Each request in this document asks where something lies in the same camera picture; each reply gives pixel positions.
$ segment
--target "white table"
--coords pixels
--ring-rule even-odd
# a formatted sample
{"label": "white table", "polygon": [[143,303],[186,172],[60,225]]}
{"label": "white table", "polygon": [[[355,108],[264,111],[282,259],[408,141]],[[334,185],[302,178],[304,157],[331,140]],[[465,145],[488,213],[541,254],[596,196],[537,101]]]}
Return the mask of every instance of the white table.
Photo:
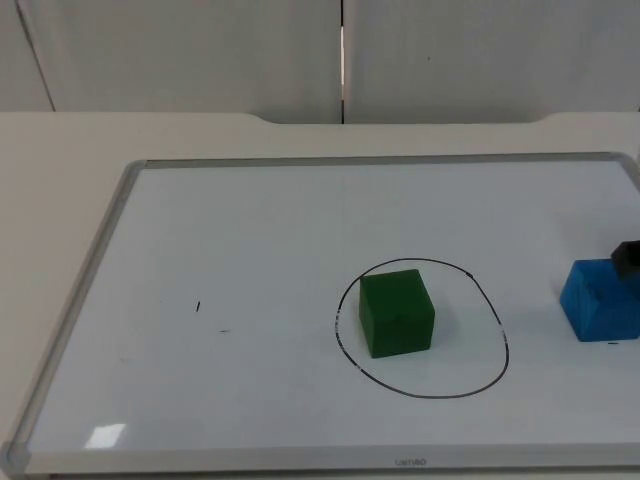
{"label": "white table", "polygon": [[131,160],[577,151],[636,158],[639,145],[636,114],[562,114],[500,126],[282,126],[246,115],[2,114],[0,433],[9,434]]}

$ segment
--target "blue wooden block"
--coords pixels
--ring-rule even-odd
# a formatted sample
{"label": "blue wooden block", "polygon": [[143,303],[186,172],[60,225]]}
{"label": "blue wooden block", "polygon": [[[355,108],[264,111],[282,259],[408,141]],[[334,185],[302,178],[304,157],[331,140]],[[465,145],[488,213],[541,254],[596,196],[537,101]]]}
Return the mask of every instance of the blue wooden block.
{"label": "blue wooden block", "polygon": [[581,342],[629,340],[640,336],[640,297],[633,290],[611,260],[578,260],[560,303]]}

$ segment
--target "white wall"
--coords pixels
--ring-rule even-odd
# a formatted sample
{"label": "white wall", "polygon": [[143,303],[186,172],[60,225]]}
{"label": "white wall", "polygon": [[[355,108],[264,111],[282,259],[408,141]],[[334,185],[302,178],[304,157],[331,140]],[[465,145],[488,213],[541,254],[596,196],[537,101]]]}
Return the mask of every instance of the white wall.
{"label": "white wall", "polygon": [[345,0],[346,122],[640,105],[638,0]]}
{"label": "white wall", "polygon": [[21,0],[57,110],[340,122],[340,0]]}
{"label": "white wall", "polygon": [[13,0],[0,0],[0,111],[51,110]]}

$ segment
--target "black circle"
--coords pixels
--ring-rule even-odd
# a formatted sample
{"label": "black circle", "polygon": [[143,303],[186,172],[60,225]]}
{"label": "black circle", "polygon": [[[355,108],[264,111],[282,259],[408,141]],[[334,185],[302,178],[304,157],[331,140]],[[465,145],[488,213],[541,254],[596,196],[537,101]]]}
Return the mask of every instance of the black circle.
{"label": "black circle", "polygon": [[[376,268],[380,268],[383,267],[385,265],[389,265],[390,263],[395,263],[395,262],[405,262],[405,261],[418,261],[418,262],[431,262],[431,263],[439,263],[440,265],[446,265],[447,267],[451,267],[454,268],[456,270],[458,270],[459,272],[464,273],[467,277],[469,277],[473,283],[475,283],[476,287],[478,287],[478,290],[480,290],[480,293],[482,294],[482,297],[485,299],[485,301],[487,302],[487,304],[489,305],[489,308],[491,308],[491,312],[493,313],[493,316],[496,319],[496,322],[498,323],[498,326],[500,327],[500,331],[502,332],[502,339],[504,341],[504,365],[502,367],[502,370],[500,371],[500,373],[498,374],[498,376],[496,376],[493,380],[491,380],[489,383],[487,383],[486,385],[477,388],[475,390],[472,390],[470,392],[463,392],[463,393],[455,393],[452,395],[420,395],[417,393],[411,393],[411,392],[406,392],[404,390],[400,390],[399,388],[396,387],[392,387],[391,385],[387,385],[386,383],[384,383],[382,380],[377,379],[376,377],[374,377],[372,374],[370,374],[369,372],[367,372],[364,368],[362,368],[358,362],[356,362],[354,360],[354,358],[349,355],[349,352],[347,352],[347,349],[344,348],[344,345],[342,344],[342,339],[340,338],[340,329],[339,329],[339,324],[340,324],[340,311],[342,310],[342,304],[344,303],[345,298],[347,298],[347,294],[349,293],[349,291],[353,288],[353,286],[358,283],[358,281],[364,277],[365,275],[367,275],[369,272],[372,272],[373,270],[375,270]],[[342,353],[345,354],[345,356],[347,357],[347,359],[349,359],[349,361],[358,369],[360,370],[360,372],[362,372],[362,374],[367,377],[369,380],[373,380],[375,383],[377,383],[378,385],[391,390],[392,392],[396,392],[399,393],[401,395],[405,395],[407,397],[412,397],[412,398],[424,398],[424,399],[446,399],[446,398],[464,398],[464,397],[470,397],[472,395],[475,395],[477,393],[480,392],[484,392],[485,390],[493,387],[496,383],[498,383],[502,377],[504,377],[504,374],[507,373],[507,369],[509,368],[509,342],[507,341],[507,334],[504,331],[504,326],[502,325],[502,321],[500,320],[500,317],[498,317],[498,314],[496,313],[495,308],[493,308],[493,305],[491,304],[491,301],[489,300],[489,297],[487,297],[487,294],[484,293],[484,290],[482,290],[482,287],[480,286],[480,284],[478,283],[478,281],[473,277],[473,275],[471,275],[471,273],[469,273],[468,271],[466,271],[464,268],[459,267],[457,265],[454,265],[453,263],[449,263],[449,262],[444,262],[442,260],[435,260],[433,258],[420,258],[420,257],[406,257],[406,258],[396,258],[395,260],[387,260],[386,262],[382,262],[379,263],[378,265],[375,265],[371,268],[369,268],[367,271],[365,271],[364,273],[358,275],[355,280],[353,280],[349,286],[347,287],[347,289],[344,291],[344,293],[342,294],[342,297],[340,298],[340,303],[338,304],[338,311],[336,312],[336,322],[335,322],[335,332],[336,332],[336,340],[338,341],[338,346],[340,347],[340,350],[342,350]]]}

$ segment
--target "green cube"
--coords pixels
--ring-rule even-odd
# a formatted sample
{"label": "green cube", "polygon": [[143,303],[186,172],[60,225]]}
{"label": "green cube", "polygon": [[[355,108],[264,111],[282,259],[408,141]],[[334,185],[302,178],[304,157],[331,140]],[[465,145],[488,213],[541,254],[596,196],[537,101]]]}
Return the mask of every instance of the green cube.
{"label": "green cube", "polygon": [[360,322],[373,358],[428,350],[434,318],[418,270],[360,279]]}

